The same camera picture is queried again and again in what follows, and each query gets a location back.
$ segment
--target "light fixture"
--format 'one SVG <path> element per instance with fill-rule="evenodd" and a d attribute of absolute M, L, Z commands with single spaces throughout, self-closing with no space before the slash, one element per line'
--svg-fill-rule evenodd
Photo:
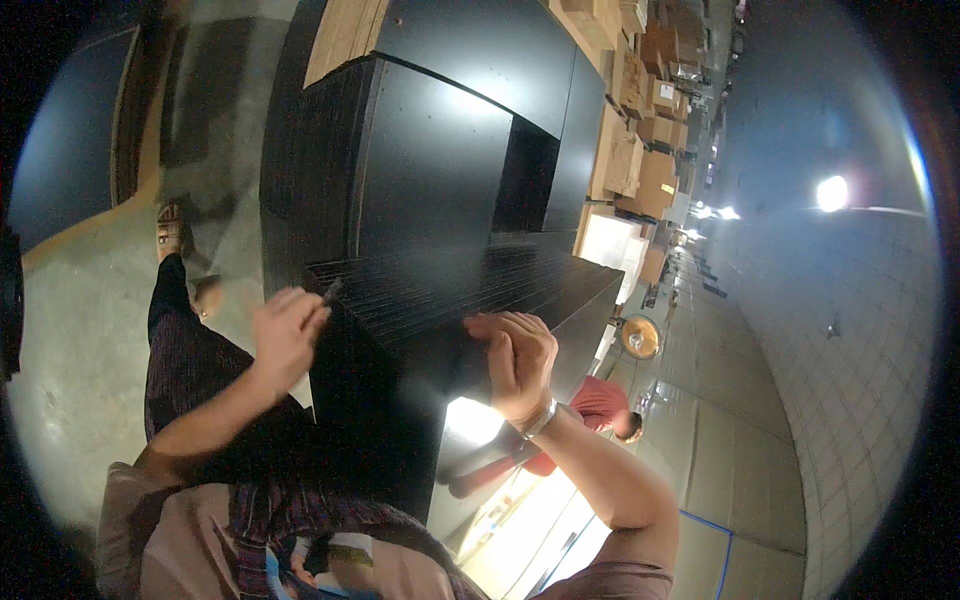
<path fill-rule="evenodd" d="M 694 242 L 697 240 L 702 240 L 706 237 L 705 235 L 701 235 L 700 231 L 696 229 L 681 229 L 680 232 Z"/>
<path fill-rule="evenodd" d="M 820 182 L 817 204 L 824 212 L 835 212 L 847 205 L 847 181 L 839 175 Z"/>
<path fill-rule="evenodd" d="M 725 221 L 729 221 L 730 219 L 740 218 L 740 215 L 736 214 L 736 211 L 733 210 L 732 206 L 724 206 L 723 208 L 717 211 L 717 214 L 723 217 Z"/>
<path fill-rule="evenodd" d="M 491 442 L 502 425 L 499 413 L 476 400 L 460 396 L 446 407 L 446 433 L 467 444 Z"/>

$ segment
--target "ceiling light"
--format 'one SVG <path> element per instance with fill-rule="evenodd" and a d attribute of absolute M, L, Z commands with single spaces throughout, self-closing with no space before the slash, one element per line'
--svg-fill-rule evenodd
<path fill-rule="evenodd" d="M 717 214 L 723 217 L 725 221 L 729 221 L 730 219 L 740 218 L 740 215 L 736 214 L 736 211 L 733 210 L 732 206 L 724 206 L 723 208 L 717 211 Z"/>
<path fill-rule="evenodd" d="M 820 182 L 817 186 L 817 204 L 824 212 L 834 212 L 847 205 L 847 181 L 839 175 Z"/>

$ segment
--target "black furniture board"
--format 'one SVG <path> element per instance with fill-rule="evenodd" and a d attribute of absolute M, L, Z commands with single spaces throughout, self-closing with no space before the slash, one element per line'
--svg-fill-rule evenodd
<path fill-rule="evenodd" d="M 543 318 L 560 344 L 552 391 L 569 402 L 623 277 L 537 245 L 358 258 L 308 271 L 317 292 L 336 277 L 344 282 L 310 373 L 333 454 L 351 457 L 365 492 L 422 519 L 446 405 L 457 396 L 490 399 L 483 345 L 462 318 L 499 310 Z"/>
<path fill-rule="evenodd" d="M 493 213 L 497 232 L 540 231 L 550 202 L 560 140 L 515 116 Z"/>
<path fill-rule="evenodd" d="M 575 46 L 537 0 L 394 0 L 375 50 L 472 89 L 559 138 Z"/>
<path fill-rule="evenodd" d="M 375 63 L 350 255 L 484 246 L 513 115 L 413 69 Z"/>
<path fill-rule="evenodd" d="M 297 132 L 297 112 L 310 51 L 324 18 L 326 0 L 300 0 L 283 39 L 267 107 L 263 133 L 263 168 L 260 170 L 260 207 L 274 215 L 290 217 L 289 170 L 282 169 Z"/>
<path fill-rule="evenodd" d="M 303 78 L 325 8 L 326 0 L 300 0 L 297 4 L 280 50 L 267 108 L 260 169 L 261 255 L 267 298 L 286 285 L 300 283 L 303 272 L 291 243 L 290 204 L 298 174 L 288 158 L 300 128 Z"/>
<path fill-rule="evenodd" d="M 576 229 L 580 225 L 600 135 L 605 89 L 587 56 L 577 48 L 544 230 Z"/>
<path fill-rule="evenodd" d="M 302 265 L 348 256 L 355 174 L 377 63 L 360 60 L 296 97 L 269 156 L 273 206 L 261 210 L 265 291 L 301 284 Z"/>

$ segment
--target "silver watch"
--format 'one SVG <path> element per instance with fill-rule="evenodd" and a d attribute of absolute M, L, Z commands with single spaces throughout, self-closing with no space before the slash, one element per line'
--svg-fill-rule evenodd
<path fill-rule="evenodd" d="M 553 420 L 554 416 L 557 414 L 557 400 L 550 398 L 550 403 L 547 404 L 546 410 L 540 413 L 540 416 L 529 427 L 520 432 L 520 435 L 523 436 L 524 440 L 530 440 L 535 435 L 543 430 L 543 427 L 546 427 L 546 424 Z"/>

